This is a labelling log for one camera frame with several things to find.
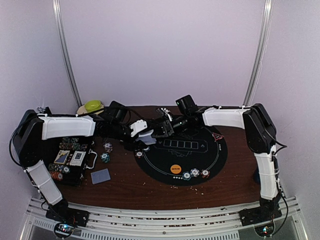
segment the white plastic bracket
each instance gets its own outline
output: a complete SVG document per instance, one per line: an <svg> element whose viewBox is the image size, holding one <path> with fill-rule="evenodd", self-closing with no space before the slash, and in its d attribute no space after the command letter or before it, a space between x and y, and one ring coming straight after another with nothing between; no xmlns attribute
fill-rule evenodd
<svg viewBox="0 0 320 240"><path fill-rule="evenodd" d="M164 112L164 114L167 116L167 118L169 119L170 122L172 122L173 118L170 115L170 111L168 109L166 109L165 107L162 107L161 110Z"/></svg>
<svg viewBox="0 0 320 240"><path fill-rule="evenodd" d="M204 125L206 126L226 126L245 129L243 113L248 111L246 106L234 109L223 109L211 107L202 114Z"/></svg>
<svg viewBox="0 0 320 240"><path fill-rule="evenodd" d="M92 136L96 123L90 116L49 117L39 116L43 120L42 140L69 136Z"/></svg>
<svg viewBox="0 0 320 240"><path fill-rule="evenodd" d="M145 130L147 127L147 122L145 120L135 121L130 125L130 128L132 129L131 137L134 137L136 134L138 134L142 130Z"/></svg>
<svg viewBox="0 0 320 240"><path fill-rule="evenodd" d="M44 161L40 160L36 165L27 167L26 171L29 173L35 184L33 186L41 191L49 204L55 205L62 200L62 194L51 178Z"/></svg>
<svg viewBox="0 0 320 240"><path fill-rule="evenodd" d="M263 199L272 200L278 194L276 175L279 171L275 171L273 162L273 153L276 152L276 145L273 145L270 153L255 153L256 162L258 163L260 182L261 182L261 197Z"/></svg>

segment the wooden table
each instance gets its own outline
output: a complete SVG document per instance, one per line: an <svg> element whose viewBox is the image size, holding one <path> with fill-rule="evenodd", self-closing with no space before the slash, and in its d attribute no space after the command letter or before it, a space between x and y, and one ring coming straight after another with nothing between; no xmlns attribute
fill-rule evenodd
<svg viewBox="0 0 320 240"><path fill-rule="evenodd" d="M156 118L155 106L135 107L145 118ZM174 114L176 107L167 107ZM72 203L98 207L135 210L182 210L221 207L259 200L260 186L253 181L257 162L247 147L245 131L234 127L217 127L228 147L227 162L211 180L195 186L171 186L154 180L143 172L132 152L119 141L110 139L111 161L96 160L93 170L85 172L80 187L59 185L63 196ZM102 139L95 138L94 150L104 151ZM108 168L110 181L92 184L91 172Z"/></svg>

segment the white wall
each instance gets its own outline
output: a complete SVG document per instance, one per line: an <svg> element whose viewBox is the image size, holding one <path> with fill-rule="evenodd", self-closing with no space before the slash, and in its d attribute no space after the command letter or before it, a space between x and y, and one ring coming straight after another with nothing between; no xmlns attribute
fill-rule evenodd
<svg viewBox="0 0 320 240"><path fill-rule="evenodd" d="M241 105L264 0L64 0L61 12L83 102Z"/></svg>
<svg viewBox="0 0 320 240"><path fill-rule="evenodd" d="M33 187L8 153L27 109L76 109L63 64L51 0L0 3L0 239L17 239Z"/></svg>
<svg viewBox="0 0 320 240"><path fill-rule="evenodd" d="M320 226L320 2L275 1L254 102L265 105L277 139L280 176L297 196L312 240Z"/></svg>

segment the orange circle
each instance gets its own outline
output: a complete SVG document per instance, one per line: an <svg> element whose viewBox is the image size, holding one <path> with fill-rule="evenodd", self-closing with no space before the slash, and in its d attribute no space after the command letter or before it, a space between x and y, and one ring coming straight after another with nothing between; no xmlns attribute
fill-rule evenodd
<svg viewBox="0 0 320 240"><path fill-rule="evenodd" d="M171 168L170 168L171 172L173 174L179 174L181 173L181 166L175 164L175 165L172 165Z"/></svg>

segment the red card symbol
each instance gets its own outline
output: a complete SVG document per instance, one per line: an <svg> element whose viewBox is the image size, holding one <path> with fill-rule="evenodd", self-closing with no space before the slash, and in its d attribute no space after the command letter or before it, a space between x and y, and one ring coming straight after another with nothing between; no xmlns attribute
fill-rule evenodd
<svg viewBox="0 0 320 240"><path fill-rule="evenodd" d="M218 141L218 140L224 138L224 136L222 136L222 135L220 135L220 134L217 134L217 133L215 133L215 132L212 133L212 136L213 136L213 138L214 138L215 141Z"/></svg>

